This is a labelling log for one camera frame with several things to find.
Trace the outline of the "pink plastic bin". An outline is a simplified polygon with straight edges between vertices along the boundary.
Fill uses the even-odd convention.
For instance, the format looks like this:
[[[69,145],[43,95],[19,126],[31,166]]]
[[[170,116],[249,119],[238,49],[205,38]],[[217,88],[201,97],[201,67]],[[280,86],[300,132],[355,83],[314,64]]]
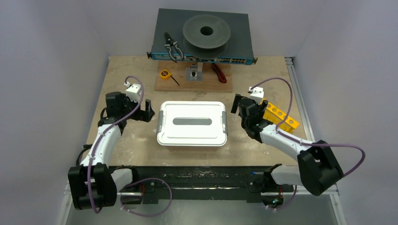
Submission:
[[[162,146],[221,147],[228,136],[226,112],[188,117],[161,110],[156,133],[157,142]]]

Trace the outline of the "white plastic lid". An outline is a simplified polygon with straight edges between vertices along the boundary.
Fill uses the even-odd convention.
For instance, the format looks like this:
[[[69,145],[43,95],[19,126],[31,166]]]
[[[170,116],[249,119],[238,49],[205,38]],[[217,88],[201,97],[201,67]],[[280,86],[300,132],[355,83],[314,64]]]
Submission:
[[[156,133],[163,146],[223,146],[228,136],[226,107],[218,101],[165,101]]]

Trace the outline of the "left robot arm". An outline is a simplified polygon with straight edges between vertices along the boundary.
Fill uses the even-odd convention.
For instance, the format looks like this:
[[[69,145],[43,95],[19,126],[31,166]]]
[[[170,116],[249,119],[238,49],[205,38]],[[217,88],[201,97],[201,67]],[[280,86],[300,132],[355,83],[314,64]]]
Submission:
[[[127,121],[149,122],[155,115],[149,99],[141,110],[143,96],[142,90],[106,94],[106,107],[100,113],[96,139],[86,158],[68,171],[72,201],[77,210],[93,209],[99,213],[103,207],[115,204],[117,185],[108,162]]]

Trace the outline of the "yellow test tube rack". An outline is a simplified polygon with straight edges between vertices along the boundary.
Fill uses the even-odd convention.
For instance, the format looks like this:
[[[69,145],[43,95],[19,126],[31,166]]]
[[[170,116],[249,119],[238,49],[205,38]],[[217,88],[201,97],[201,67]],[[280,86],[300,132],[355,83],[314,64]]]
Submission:
[[[286,117],[286,113],[280,110],[271,102],[268,102],[265,112],[263,114],[263,119],[272,122],[273,124],[280,123]],[[292,117],[288,116],[285,122],[279,126],[285,132],[292,134],[300,125],[296,120]]]

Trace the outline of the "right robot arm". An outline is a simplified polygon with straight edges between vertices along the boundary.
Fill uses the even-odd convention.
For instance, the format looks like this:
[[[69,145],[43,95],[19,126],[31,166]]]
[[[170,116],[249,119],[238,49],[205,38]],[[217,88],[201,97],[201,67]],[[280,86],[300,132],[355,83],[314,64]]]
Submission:
[[[270,145],[297,161],[298,166],[276,164],[264,172],[263,184],[270,191],[281,185],[303,186],[319,196],[344,177],[331,147],[323,140],[311,142],[280,130],[263,118],[266,103],[236,94],[231,112],[241,117],[241,127],[247,135]]]

